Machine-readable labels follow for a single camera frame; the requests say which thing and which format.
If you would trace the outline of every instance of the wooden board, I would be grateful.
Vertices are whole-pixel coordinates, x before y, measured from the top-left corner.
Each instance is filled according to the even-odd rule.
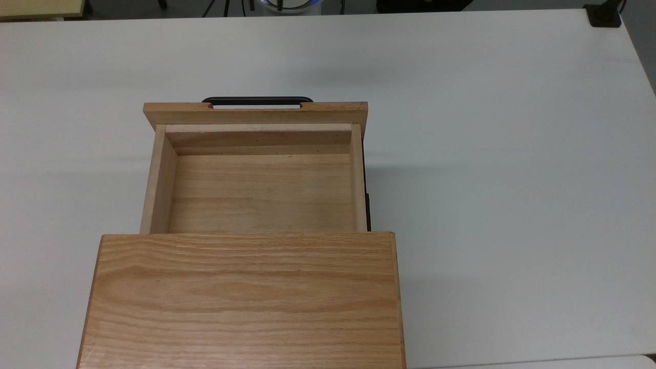
[[[351,128],[351,203],[353,209],[354,228],[360,232],[367,231],[367,202],[365,201],[365,164],[362,150],[360,127],[353,124]]]
[[[0,0],[0,20],[82,16],[84,0]]]
[[[405,368],[394,235],[109,235],[77,367]]]
[[[277,124],[353,123],[362,136],[367,125],[366,102],[303,102],[292,109],[214,109],[208,102],[147,102],[150,125],[159,124]]]
[[[166,138],[165,127],[155,129],[144,212],[139,233],[167,233],[178,156]]]
[[[322,154],[317,148],[348,152],[352,124],[173,124],[166,136],[178,155],[194,154]]]
[[[349,154],[178,157],[168,233],[345,230]]]

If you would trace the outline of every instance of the light wood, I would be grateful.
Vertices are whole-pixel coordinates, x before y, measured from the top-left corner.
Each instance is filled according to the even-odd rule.
[[[164,125],[155,129],[155,143],[139,231],[142,234],[166,233],[169,229],[178,155],[166,137],[165,129]]]
[[[82,16],[84,0],[0,0],[0,20]]]
[[[402,369],[393,234],[104,236],[79,369]]]
[[[259,146],[344,146],[351,141],[351,124],[166,125],[166,133],[178,154],[244,146],[254,154]]]
[[[367,232],[367,204],[365,201],[364,160],[362,158],[362,136],[357,124],[352,126],[351,161],[351,201],[355,230]]]
[[[179,156],[168,231],[355,230],[351,191],[349,154]]]
[[[303,102],[297,109],[214,109],[210,103],[147,102],[144,114],[159,124],[354,123],[364,136],[366,102]]]
[[[142,233],[367,230],[363,128],[307,115],[364,112],[361,120],[366,103],[282,110],[151,103],[144,112],[165,118],[155,125],[165,132],[155,145],[173,153],[154,151]],[[196,119],[199,112],[206,115]],[[184,114],[191,114],[184,124],[171,123]],[[316,119],[297,119],[303,114]]]
[[[178,155],[304,155],[304,154],[348,154],[348,144],[328,145],[272,145],[272,146],[210,146],[177,147]]]

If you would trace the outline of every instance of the drawer handle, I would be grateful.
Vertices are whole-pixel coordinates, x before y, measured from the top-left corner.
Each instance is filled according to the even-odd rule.
[[[300,105],[301,102],[313,102],[303,96],[253,96],[253,97],[208,97],[203,102],[216,105]]]

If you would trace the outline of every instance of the black cable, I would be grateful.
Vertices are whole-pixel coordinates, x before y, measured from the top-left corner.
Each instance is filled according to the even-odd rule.
[[[202,16],[201,18],[204,18],[204,17],[207,15],[207,12],[209,12],[209,9],[210,9],[210,8],[212,7],[212,5],[214,4],[214,1],[215,1],[215,0],[212,0],[212,1],[209,2],[209,5],[207,5],[207,9],[205,9],[205,12],[203,13],[203,16]]]

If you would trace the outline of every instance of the white table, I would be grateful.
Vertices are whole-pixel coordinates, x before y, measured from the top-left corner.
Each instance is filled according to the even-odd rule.
[[[584,358],[578,360],[551,360],[459,366],[458,369],[655,369],[656,364],[644,356]]]
[[[656,98],[626,30],[465,12],[0,24],[0,367],[75,366],[100,235],[138,232],[142,103],[211,95],[369,101],[409,368],[656,352]]]

